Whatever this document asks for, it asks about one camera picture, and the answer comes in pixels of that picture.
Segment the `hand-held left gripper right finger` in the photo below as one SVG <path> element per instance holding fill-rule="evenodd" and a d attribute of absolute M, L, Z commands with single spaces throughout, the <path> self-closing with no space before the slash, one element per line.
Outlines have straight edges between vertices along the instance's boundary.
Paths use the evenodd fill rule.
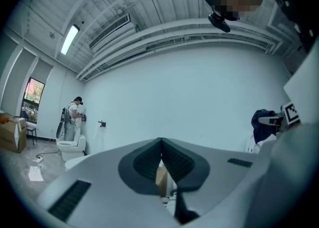
<path fill-rule="evenodd" d="M 175 212 L 162 224 L 247 224 L 252 201 L 268 169 L 272 143 L 259 153 L 161 140 L 161 157 L 177 185 Z"/>

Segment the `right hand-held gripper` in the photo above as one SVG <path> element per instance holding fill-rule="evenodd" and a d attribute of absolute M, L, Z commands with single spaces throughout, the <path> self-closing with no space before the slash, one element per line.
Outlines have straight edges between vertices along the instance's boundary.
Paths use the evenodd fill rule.
<path fill-rule="evenodd" d="M 279 113 L 275 116 L 259 117 L 258 122 L 264 125 L 277 125 L 277 132 L 285 132 L 297 127 L 300 118 L 292 102 L 281 106 Z"/>

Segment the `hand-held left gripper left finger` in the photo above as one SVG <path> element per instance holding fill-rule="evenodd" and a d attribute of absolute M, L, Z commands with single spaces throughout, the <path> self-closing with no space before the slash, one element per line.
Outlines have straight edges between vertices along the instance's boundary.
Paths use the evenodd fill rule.
<path fill-rule="evenodd" d="M 88 156 L 53 181 L 37 203 L 49 213 L 62 203 L 73 185 L 87 188 L 62 222 L 72 228 L 178 228 L 179 222 L 156 195 L 138 194 L 121 179 L 118 165 L 128 153 L 149 144 L 145 140 Z"/>

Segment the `blue-grey wiping cloth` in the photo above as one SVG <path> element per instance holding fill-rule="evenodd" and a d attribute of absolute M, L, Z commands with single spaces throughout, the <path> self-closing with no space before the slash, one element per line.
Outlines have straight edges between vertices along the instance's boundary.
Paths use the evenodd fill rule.
<path fill-rule="evenodd" d="M 271 135 L 274 135 L 274 136 L 276 135 L 276 127 L 275 126 L 261 124 L 258 121 L 258 118 L 274 116 L 275 114 L 276 114 L 275 111 L 269 111 L 266 109 L 260 109 L 254 113 L 252 120 L 251 120 L 251 124 L 253 126 L 253 135 L 254 135 L 254 140 L 255 140 L 256 144 L 258 144 L 261 141 L 266 140 Z"/>

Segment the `white low streamlined toilet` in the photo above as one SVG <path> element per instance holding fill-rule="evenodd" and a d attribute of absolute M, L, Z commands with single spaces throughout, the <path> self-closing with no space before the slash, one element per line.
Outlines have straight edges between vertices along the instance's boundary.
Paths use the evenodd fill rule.
<path fill-rule="evenodd" d="M 74 159 L 71 159 L 71 160 L 65 162 L 66 171 L 71 170 L 72 168 L 74 168 L 75 166 L 77 166 L 79 163 L 81 163 L 85 159 L 89 158 L 90 156 L 91 155 L 85 155 L 85 156 L 77 157 L 77 158 L 74 158 Z"/>

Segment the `white compact toilet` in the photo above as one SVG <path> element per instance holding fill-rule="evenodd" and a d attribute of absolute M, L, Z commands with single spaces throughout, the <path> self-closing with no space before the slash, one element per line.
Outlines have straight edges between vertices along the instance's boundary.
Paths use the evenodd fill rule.
<path fill-rule="evenodd" d="M 57 147 L 62 154 L 63 161 L 67 162 L 71 159 L 83 157 L 86 148 L 86 138 L 81 134 L 81 129 L 75 132 L 73 141 L 58 141 Z"/>

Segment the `large brown cardboard box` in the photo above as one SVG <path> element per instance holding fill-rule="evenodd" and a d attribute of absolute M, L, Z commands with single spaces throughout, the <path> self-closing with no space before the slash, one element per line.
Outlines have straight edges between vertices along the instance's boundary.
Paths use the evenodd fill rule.
<path fill-rule="evenodd" d="M 166 197 L 167 191 L 167 169 L 165 166 L 159 167 L 156 175 L 156 185 L 159 187 L 160 196 Z"/>

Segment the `black metal stool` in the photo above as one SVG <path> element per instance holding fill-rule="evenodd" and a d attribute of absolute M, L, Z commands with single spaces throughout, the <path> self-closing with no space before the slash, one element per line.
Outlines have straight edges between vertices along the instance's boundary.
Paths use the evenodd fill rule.
<path fill-rule="evenodd" d="M 27 137 L 32 139 L 33 145 L 35 145 L 35 142 L 37 142 L 37 131 L 36 131 L 36 128 L 27 125 L 26 134 L 27 134 Z"/>

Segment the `person's black clothing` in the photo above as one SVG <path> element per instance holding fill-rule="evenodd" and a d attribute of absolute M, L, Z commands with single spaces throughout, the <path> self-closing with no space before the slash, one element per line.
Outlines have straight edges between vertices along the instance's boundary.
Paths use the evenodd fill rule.
<path fill-rule="evenodd" d="M 275 0 L 287 19 L 294 24 L 300 42 L 308 53 L 319 34 L 319 20 L 311 0 Z"/>

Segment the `small brown cardboard box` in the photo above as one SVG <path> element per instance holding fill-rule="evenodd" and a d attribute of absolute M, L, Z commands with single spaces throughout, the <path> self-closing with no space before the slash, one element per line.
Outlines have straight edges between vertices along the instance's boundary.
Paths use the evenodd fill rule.
<path fill-rule="evenodd" d="M 21 153 L 26 147 L 26 121 L 24 118 L 10 117 L 10 121 L 0 124 L 0 148 L 11 152 Z"/>

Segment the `black-framed window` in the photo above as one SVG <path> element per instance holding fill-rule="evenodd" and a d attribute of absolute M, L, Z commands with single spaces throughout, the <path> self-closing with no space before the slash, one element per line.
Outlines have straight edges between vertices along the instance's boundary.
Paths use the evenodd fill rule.
<path fill-rule="evenodd" d="M 37 124 L 38 111 L 45 84 L 30 77 L 22 98 L 20 115 L 27 122 Z"/>

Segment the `long ceiling light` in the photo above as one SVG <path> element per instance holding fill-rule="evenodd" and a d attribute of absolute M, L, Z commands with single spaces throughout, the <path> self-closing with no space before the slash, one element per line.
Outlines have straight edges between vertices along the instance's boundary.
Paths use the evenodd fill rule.
<path fill-rule="evenodd" d="M 70 27 L 69 32 L 67 33 L 67 36 L 64 40 L 64 43 L 60 51 L 63 55 L 67 54 L 74 38 L 76 37 L 79 31 L 80 31 L 80 28 L 75 24 Z"/>

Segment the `white ceiling air vent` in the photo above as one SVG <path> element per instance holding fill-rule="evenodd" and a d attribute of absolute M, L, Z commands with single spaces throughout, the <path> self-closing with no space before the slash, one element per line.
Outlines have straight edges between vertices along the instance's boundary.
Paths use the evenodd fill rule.
<path fill-rule="evenodd" d="M 131 16 L 127 13 L 110 24 L 91 41 L 89 44 L 90 51 L 99 51 L 106 44 L 133 28 L 135 28 L 135 24 Z"/>

